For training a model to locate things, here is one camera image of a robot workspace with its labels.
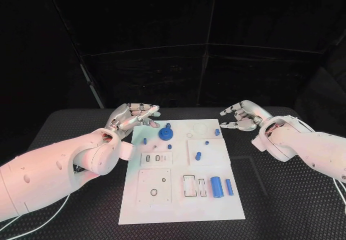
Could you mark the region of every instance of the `dark background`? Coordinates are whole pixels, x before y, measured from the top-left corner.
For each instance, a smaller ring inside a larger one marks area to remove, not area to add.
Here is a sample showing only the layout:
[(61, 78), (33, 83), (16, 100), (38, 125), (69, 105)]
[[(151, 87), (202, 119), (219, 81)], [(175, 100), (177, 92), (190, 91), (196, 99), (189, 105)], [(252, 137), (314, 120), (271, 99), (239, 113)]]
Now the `dark background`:
[(0, 2), (2, 156), (23, 153), (49, 114), (150, 103), (293, 108), (346, 137), (342, 0)]

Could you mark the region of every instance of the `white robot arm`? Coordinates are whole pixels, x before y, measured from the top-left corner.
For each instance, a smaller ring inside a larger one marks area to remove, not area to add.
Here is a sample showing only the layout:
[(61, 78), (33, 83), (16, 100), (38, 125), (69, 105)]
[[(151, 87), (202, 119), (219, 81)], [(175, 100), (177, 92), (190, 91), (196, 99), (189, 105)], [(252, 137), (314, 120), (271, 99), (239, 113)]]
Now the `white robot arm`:
[(316, 171), (346, 183), (346, 138), (316, 132), (293, 116), (273, 116), (254, 102), (244, 100), (219, 114), (234, 112), (238, 122), (222, 123), (222, 128), (260, 132), (251, 141), (260, 151), (286, 162), (296, 155)]
[[(0, 167), (0, 222), (46, 207), (84, 184), (114, 169), (118, 159), (130, 160), (133, 144), (121, 142), (134, 126), (160, 125), (159, 106), (123, 104), (104, 128), (17, 156)], [(74, 164), (85, 170), (74, 171)]]

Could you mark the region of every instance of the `hole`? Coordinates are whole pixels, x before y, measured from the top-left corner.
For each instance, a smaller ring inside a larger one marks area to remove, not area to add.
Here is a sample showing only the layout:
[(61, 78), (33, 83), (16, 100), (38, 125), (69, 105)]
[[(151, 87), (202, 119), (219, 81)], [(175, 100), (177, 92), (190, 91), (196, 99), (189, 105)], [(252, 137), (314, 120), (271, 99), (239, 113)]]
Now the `hole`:
[(25, 180), (25, 182), (26, 182), (26, 183), (29, 183), (29, 182), (30, 182), (30, 178), (29, 178), (29, 176), (27, 176), (27, 175), (25, 175), (25, 176), (23, 176), (23, 180)]
[(157, 195), (157, 190), (153, 189), (153, 190), (150, 191), (150, 194), (151, 194), (151, 196), (156, 196), (156, 195)]
[(56, 167), (59, 168), (59, 170), (62, 170), (62, 169), (64, 169), (64, 166), (62, 166), (62, 164), (61, 164), (61, 162), (59, 162), (59, 161), (56, 161)]

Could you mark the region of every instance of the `textured black mat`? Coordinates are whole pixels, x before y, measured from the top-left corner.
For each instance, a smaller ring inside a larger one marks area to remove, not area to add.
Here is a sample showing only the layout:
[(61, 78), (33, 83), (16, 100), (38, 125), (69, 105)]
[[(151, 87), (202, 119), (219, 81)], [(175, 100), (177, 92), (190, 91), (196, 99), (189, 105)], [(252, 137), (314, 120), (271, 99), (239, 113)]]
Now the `textured black mat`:
[[(297, 113), (286, 107), (267, 107), (275, 116)], [(219, 119), (224, 108), (163, 108), (159, 120)], [(74, 138), (104, 127), (113, 109), (75, 109), (55, 112), (46, 120), (30, 150)], [(222, 129), (231, 157), (245, 220), (118, 225), (127, 162), (77, 191), (51, 223), (22, 239), (35, 240), (151, 240), (151, 239), (346, 239), (346, 214), (333, 180), (313, 171), (299, 157), (275, 160), (251, 144), (258, 131)], [(0, 240), (40, 226), (55, 214), (64, 199), (26, 214), (0, 232)]]

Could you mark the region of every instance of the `small blue part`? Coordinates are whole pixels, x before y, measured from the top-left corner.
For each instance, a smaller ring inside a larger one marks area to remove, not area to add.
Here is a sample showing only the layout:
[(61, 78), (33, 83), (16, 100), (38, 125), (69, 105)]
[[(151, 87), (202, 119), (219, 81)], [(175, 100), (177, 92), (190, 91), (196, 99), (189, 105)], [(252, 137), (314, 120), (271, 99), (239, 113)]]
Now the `small blue part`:
[(211, 178), (212, 195), (216, 199), (224, 197), (222, 180), (219, 176)]
[(166, 124), (166, 127), (160, 129), (159, 137), (164, 141), (169, 141), (173, 138), (172, 125), (169, 123)]
[(196, 153), (196, 160), (199, 161), (200, 160), (200, 156), (202, 156), (202, 153), (200, 151)]
[(226, 184), (226, 189), (228, 189), (228, 195), (234, 196), (234, 190), (232, 190), (232, 185), (231, 185), (229, 179), (225, 180), (225, 184)]

